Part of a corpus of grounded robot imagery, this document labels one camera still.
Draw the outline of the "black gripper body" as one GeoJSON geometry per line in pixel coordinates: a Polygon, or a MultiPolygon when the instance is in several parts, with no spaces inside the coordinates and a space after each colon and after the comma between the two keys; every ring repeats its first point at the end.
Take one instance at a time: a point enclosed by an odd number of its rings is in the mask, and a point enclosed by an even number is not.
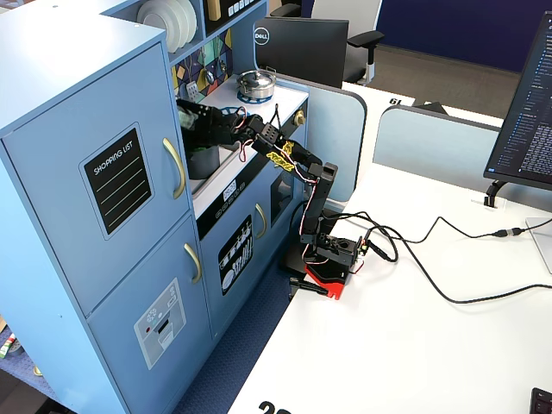
{"type": "Polygon", "coordinates": [[[196,122],[209,122],[212,125],[214,146],[233,145],[239,138],[242,126],[247,119],[247,113],[242,109],[225,113],[216,107],[210,107],[211,114],[208,117],[201,117],[196,122]]]}

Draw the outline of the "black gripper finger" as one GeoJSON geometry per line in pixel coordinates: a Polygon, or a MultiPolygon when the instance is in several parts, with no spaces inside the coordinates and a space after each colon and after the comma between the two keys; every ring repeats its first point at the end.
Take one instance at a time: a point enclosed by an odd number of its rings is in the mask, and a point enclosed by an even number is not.
{"type": "Polygon", "coordinates": [[[209,122],[195,122],[189,128],[189,149],[207,148],[215,144],[212,136],[212,125],[209,122]]]}
{"type": "Polygon", "coordinates": [[[176,103],[179,117],[183,117],[184,119],[199,119],[201,117],[208,117],[211,114],[210,107],[200,103],[184,99],[178,99],[176,103]]]}

